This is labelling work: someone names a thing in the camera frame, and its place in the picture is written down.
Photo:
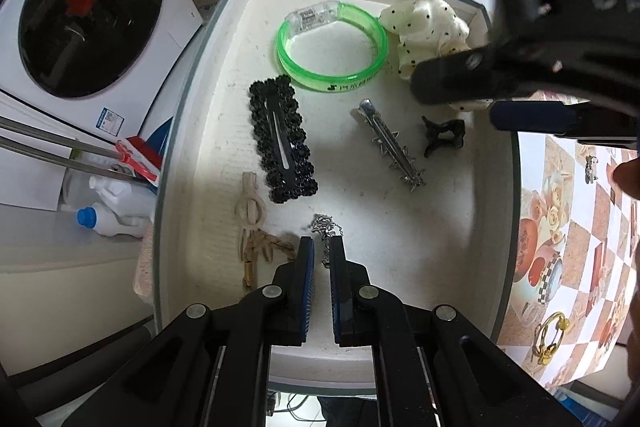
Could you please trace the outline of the cream polka dot scrunchie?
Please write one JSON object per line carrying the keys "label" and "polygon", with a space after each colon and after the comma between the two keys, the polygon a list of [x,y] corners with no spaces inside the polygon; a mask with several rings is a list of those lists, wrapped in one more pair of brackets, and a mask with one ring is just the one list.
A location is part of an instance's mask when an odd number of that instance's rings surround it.
{"label": "cream polka dot scrunchie", "polygon": [[397,40],[397,72],[409,81],[419,63],[470,49],[470,28],[445,0],[407,0],[384,9],[381,26]]}

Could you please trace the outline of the white shallow tray box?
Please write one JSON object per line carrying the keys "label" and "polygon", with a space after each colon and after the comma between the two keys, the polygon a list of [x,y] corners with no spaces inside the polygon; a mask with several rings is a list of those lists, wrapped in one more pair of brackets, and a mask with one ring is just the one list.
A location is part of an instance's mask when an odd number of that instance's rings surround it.
{"label": "white shallow tray box", "polygon": [[[279,74],[276,37],[293,11],[328,0],[221,0],[206,25],[177,109],[158,194],[154,311],[167,325],[191,303],[220,308],[243,294],[234,208],[244,173],[259,157],[248,89]],[[402,0],[337,0],[378,15]],[[520,211],[518,139],[486,112],[465,116],[462,148],[423,156],[422,117],[454,118],[424,106],[393,65],[337,94],[295,91],[318,192],[267,207],[266,230],[289,241],[310,233],[316,213],[344,231],[349,260],[408,305],[453,306],[490,338],[506,315]],[[410,191],[358,106],[365,98],[407,147],[424,185]]]}

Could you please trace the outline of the patterned checkered tablecloth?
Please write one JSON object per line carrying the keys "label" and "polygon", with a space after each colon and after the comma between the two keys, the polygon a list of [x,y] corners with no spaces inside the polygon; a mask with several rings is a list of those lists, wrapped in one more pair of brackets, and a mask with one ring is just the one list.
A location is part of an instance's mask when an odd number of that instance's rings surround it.
{"label": "patterned checkered tablecloth", "polygon": [[[608,367],[626,384],[639,204],[612,174],[631,153],[535,133],[518,144],[518,261],[499,346],[547,389]],[[585,182],[587,155],[599,159],[593,184]]]}

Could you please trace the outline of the silver chain charm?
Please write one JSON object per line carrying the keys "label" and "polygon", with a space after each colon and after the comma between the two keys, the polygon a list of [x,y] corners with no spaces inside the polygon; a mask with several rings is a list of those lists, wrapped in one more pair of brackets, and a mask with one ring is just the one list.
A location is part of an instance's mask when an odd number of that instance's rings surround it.
{"label": "silver chain charm", "polygon": [[322,265],[329,269],[330,267],[330,244],[329,239],[333,236],[343,236],[344,231],[341,225],[338,225],[331,216],[323,213],[316,213],[310,224],[311,232],[320,236],[323,245]]}

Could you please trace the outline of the blue dustpan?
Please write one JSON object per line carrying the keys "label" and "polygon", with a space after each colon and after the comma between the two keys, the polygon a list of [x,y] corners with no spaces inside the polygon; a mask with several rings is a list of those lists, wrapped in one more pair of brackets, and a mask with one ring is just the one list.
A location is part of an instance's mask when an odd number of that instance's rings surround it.
{"label": "blue dustpan", "polygon": [[171,124],[172,119],[167,119],[160,125],[160,127],[151,133],[148,139],[145,140],[144,155],[157,169],[162,168]]}

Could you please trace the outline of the silver spiked hair clip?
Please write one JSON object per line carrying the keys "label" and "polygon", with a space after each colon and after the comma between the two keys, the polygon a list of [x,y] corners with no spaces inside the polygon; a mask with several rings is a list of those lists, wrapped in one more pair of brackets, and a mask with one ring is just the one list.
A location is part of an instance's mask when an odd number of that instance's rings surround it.
{"label": "silver spiked hair clip", "polygon": [[360,102],[358,112],[364,117],[375,134],[372,142],[378,144],[383,155],[388,155],[392,158],[390,169],[398,169],[402,172],[400,179],[410,186],[410,191],[423,186],[422,171],[413,166],[414,159],[409,156],[407,147],[402,146],[397,140],[399,133],[391,132],[388,129],[370,98],[365,98]]}

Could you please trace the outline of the small silver charm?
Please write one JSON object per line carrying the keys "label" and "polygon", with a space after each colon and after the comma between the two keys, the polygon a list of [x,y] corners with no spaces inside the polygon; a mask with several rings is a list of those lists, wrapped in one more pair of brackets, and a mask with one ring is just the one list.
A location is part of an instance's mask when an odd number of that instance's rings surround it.
{"label": "small silver charm", "polygon": [[598,179],[598,162],[599,159],[594,155],[585,157],[585,182],[593,184]]}

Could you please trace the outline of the small black claw clip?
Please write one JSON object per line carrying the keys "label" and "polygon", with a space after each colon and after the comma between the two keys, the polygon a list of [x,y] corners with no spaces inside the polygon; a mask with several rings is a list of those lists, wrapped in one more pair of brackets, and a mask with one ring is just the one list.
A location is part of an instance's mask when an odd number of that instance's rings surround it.
{"label": "small black claw clip", "polygon": [[429,158],[440,148],[459,150],[463,147],[465,122],[462,119],[451,119],[441,124],[422,117],[425,126],[426,147],[423,156]]}

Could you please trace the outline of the white washing machine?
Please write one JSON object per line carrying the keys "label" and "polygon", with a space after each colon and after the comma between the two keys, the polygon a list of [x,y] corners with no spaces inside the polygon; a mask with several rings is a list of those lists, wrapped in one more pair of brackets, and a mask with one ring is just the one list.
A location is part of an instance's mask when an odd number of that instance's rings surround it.
{"label": "white washing machine", "polygon": [[192,0],[1,0],[1,91],[104,141],[135,135],[201,23]]}

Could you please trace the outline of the white blue-capped bottle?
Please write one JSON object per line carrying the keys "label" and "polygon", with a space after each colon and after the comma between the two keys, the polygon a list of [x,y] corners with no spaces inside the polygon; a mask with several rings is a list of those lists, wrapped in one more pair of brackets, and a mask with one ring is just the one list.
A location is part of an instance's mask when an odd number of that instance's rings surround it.
{"label": "white blue-capped bottle", "polygon": [[78,225],[105,237],[127,235],[136,239],[142,239],[150,225],[148,218],[119,218],[114,211],[100,202],[80,208],[76,212],[76,221]]}

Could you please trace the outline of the red handled mop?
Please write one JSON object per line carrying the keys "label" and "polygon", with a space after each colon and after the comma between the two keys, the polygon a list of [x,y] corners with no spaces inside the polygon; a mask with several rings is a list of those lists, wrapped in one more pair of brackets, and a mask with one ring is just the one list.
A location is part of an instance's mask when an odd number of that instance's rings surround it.
{"label": "red handled mop", "polygon": [[104,176],[118,181],[137,183],[147,187],[158,187],[160,183],[160,168],[146,157],[137,145],[130,140],[119,140],[112,148],[99,147],[90,143],[66,138],[50,131],[42,130],[29,124],[1,117],[1,129],[13,132],[27,138],[49,144],[59,145],[69,148],[72,152],[88,153],[93,156],[107,158],[108,164],[93,164],[70,157],[58,156],[47,150],[40,150],[28,144],[1,137],[1,147],[12,153],[17,153],[32,159],[48,162],[51,165],[64,167],[92,174],[93,176]]}

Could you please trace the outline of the black beaded hair clip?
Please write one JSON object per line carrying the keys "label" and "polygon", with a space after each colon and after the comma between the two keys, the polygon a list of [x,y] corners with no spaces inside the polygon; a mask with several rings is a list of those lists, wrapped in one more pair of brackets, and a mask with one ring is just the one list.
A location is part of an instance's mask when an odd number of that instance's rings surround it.
{"label": "black beaded hair clip", "polygon": [[248,96],[254,139],[271,202],[284,204],[316,194],[318,182],[291,78],[281,75],[255,81]]}

